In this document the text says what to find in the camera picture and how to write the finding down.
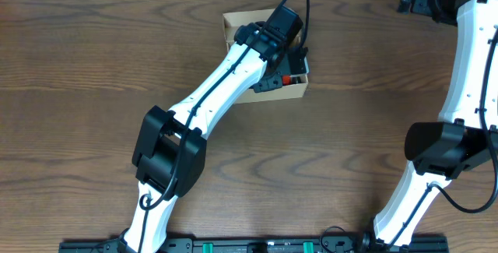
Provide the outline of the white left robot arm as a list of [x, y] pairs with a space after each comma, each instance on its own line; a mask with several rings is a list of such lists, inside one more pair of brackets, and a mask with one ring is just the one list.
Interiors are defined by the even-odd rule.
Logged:
[[207, 140], [235, 101], [270, 69], [302, 47], [308, 21], [280, 5], [265, 21], [240, 26], [226, 57], [190, 95], [168, 110], [152, 107], [142, 120], [132, 155], [139, 200], [119, 252], [157, 252], [167, 239], [176, 201], [205, 166]]

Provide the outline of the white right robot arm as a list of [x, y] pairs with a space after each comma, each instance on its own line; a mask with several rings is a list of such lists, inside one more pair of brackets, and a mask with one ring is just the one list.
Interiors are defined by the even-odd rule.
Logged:
[[462, 172], [487, 161], [497, 164], [497, 0], [400, 0], [398, 12], [457, 28], [451, 84], [437, 121], [416, 122], [409, 128], [402, 178], [358, 249], [438, 252], [439, 238], [413, 236], [438, 195], [471, 214], [486, 211], [497, 199], [493, 188], [482, 206], [467, 208], [445, 190]]

